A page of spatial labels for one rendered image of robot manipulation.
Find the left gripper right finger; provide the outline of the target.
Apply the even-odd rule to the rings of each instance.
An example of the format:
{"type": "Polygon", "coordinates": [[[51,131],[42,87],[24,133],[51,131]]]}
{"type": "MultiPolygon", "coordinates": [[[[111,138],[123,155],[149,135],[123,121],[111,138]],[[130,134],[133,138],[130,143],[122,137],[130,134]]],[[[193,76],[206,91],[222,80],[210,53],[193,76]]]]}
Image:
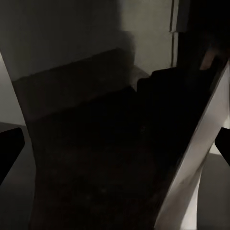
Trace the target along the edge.
{"type": "Polygon", "coordinates": [[[230,126],[222,126],[215,139],[215,146],[230,166],[230,126]]]}

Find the bottle of coffee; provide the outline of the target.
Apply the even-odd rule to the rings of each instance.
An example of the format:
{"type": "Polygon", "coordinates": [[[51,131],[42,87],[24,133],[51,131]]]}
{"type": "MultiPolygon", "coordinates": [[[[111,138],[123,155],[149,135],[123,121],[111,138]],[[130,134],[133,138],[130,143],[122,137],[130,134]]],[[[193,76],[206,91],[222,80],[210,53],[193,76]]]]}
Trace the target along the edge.
{"type": "Polygon", "coordinates": [[[230,0],[0,0],[31,138],[26,230],[196,230],[230,114],[230,0]]]}

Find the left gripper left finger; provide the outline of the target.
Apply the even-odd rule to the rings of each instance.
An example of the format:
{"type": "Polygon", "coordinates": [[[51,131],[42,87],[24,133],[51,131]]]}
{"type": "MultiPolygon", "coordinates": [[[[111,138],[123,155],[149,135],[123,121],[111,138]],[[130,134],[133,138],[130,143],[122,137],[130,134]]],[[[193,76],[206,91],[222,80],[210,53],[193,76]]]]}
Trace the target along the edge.
{"type": "Polygon", "coordinates": [[[0,185],[24,146],[24,135],[20,127],[0,133],[0,185]]]}

